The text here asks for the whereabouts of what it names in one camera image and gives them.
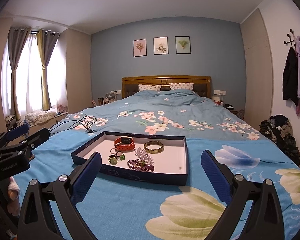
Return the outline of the person's left hand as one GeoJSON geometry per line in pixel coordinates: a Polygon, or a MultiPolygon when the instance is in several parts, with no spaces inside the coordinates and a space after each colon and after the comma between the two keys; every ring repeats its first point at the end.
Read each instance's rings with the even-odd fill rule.
{"type": "Polygon", "coordinates": [[[20,214],[19,193],[20,189],[18,184],[13,177],[10,177],[10,183],[8,186],[8,196],[10,200],[7,205],[7,210],[13,216],[18,216],[20,214]]]}

